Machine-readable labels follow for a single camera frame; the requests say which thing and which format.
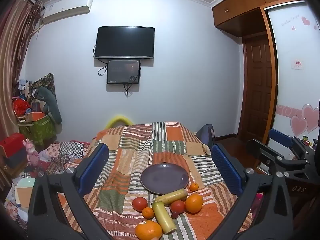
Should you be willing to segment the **pink toy figure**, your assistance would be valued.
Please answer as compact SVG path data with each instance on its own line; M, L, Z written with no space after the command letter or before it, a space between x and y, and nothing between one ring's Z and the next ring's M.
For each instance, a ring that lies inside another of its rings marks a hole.
M25 147L25 150L27 152L27 161L28 164L31 166L38 166L39 164L39 154L37 150L35 149L35 145L32 141L29 139L25 139L22 141L23 146Z

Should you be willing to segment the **small tangerine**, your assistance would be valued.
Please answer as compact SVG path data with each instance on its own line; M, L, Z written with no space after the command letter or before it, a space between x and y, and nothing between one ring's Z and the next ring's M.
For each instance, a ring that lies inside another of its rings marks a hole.
M191 184L189 185L189 190L190 190L191 192L196 192L198 189L199 189L198 183L191 183Z
M142 210L142 215L145 219L153 219L153 217L155 216L154 211L151 207L145 207Z

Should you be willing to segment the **black wall television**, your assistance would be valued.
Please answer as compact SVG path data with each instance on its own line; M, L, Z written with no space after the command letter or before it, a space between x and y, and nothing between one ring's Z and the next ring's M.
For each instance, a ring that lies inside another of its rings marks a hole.
M152 59L155 28L138 26L99 27L93 50L95 59Z

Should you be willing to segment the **white air conditioner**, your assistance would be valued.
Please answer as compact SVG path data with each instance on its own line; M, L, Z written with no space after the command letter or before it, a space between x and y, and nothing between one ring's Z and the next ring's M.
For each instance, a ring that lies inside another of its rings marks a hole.
M61 0L45 6L42 22L44 24L65 18L87 14L91 10L93 0Z

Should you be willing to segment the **striped patchwork bedspread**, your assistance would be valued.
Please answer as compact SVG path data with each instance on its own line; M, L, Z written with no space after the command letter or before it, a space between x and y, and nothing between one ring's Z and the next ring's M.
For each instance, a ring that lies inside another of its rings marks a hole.
M49 152L63 172L98 145L109 158L84 200L114 239L207 239L236 201L209 147L179 122L109 128L89 144L66 141Z

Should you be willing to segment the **grey plush toy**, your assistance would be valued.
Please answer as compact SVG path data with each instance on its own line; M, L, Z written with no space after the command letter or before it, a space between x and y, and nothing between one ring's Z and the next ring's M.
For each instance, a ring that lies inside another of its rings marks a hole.
M50 114L53 121L57 125L60 125L62 122L62 118L57 105L57 100L53 95L53 93L46 87L41 86L36 89L35 98L40 101L44 101L47 104L48 106L47 113Z

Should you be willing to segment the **white wardrobe sliding door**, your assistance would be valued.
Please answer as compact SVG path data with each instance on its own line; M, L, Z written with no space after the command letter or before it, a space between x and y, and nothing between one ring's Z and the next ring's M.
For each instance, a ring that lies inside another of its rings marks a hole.
M319 22L305 2L274 5L266 12L277 55L273 127L313 141L319 132Z

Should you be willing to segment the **yellow round object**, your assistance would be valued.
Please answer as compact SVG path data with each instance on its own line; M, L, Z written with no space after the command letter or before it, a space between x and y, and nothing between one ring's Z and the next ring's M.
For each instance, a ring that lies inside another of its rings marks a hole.
M105 129L114 128L117 126L130 126L133 122L123 115L116 115L105 126Z

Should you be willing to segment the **blue backpack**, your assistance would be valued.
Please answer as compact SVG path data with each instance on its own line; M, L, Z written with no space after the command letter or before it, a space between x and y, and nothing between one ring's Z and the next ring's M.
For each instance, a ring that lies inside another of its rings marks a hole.
M215 144L215 132L212 124L204 125L195 136L210 149Z

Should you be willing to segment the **green storage box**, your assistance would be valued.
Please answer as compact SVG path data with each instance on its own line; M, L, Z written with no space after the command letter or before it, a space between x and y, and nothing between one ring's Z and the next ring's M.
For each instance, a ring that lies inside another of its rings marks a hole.
M49 115L36 121L19 122L19 131L36 146L44 146L45 142L56 135L55 124Z

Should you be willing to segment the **large orange with sticker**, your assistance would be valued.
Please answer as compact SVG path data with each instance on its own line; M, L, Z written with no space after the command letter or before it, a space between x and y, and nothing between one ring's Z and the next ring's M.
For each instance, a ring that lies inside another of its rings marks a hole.
M135 234L138 239L160 239L163 235L163 230L158 223L152 220L147 220L140 222L136 226Z

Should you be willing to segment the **red box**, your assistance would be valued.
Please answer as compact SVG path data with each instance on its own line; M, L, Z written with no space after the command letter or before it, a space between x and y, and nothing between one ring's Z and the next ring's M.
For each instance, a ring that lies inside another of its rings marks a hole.
M0 142L1 155L9 158L23 148L25 136L21 133L14 133Z

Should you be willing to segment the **purple ceramic plate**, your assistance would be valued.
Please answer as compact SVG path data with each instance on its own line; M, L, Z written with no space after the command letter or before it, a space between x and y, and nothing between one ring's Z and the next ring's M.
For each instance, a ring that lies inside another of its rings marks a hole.
M146 168L140 176L140 181L147 191L164 195L179 189L185 189L189 183L189 175L179 165L161 163Z

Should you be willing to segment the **red tomato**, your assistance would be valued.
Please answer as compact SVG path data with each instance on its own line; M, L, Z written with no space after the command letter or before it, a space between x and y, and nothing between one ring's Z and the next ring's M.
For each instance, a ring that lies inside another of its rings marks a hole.
M182 200L176 200L170 204L171 212L175 212L178 214L184 213L185 211L185 203Z
M137 212L142 212L146 207L148 207L148 202L143 197L137 197L132 201L132 207Z

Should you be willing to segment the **small black wall monitor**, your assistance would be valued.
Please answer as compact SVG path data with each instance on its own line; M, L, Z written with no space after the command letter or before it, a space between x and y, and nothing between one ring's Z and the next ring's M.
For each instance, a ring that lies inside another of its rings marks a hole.
M140 61L109 60L106 82L109 85L125 85L139 83Z

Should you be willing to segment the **wooden overhead cabinet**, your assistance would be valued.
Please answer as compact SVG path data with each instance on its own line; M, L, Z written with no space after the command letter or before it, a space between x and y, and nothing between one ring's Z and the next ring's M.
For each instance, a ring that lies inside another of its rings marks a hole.
M235 37L243 37L266 30L261 7L284 0L224 0L213 7L214 25Z

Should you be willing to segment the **brown wooden door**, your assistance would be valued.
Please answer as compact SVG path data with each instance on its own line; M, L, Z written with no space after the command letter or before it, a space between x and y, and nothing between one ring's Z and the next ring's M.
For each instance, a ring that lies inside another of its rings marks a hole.
M271 54L266 33L244 38L244 82L239 139L262 141L272 88Z

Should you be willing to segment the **striped brown curtain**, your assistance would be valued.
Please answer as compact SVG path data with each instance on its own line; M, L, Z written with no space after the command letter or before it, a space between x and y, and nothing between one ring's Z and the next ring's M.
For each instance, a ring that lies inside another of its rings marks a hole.
M1 139L18 131L12 97L42 7L41 0L15 0L1 17Z

